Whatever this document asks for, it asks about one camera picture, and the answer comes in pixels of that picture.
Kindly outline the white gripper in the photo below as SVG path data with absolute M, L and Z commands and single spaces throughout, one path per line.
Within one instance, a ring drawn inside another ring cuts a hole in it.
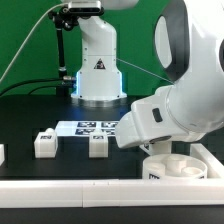
M 167 94 L 170 87 L 160 87 L 155 94 L 131 104 L 115 127 L 119 148 L 129 148 L 150 143 L 154 139 L 169 140 L 180 134 L 179 126 L 167 111 Z

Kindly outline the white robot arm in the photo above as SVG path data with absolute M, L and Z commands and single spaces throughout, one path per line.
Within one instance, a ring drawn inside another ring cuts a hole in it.
M 115 128 L 121 148 L 193 142 L 224 127 L 224 0 L 170 0 L 154 46 L 171 84 L 131 104 Z

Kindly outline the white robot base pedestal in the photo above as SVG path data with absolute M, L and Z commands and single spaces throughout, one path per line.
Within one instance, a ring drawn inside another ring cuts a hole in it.
M 112 106 L 124 101 L 122 73 L 117 68 L 117 33 L 98 16 L 79 18 L 82 33 L 82 66 L 76 73 L 76 102 L 94 107 Z

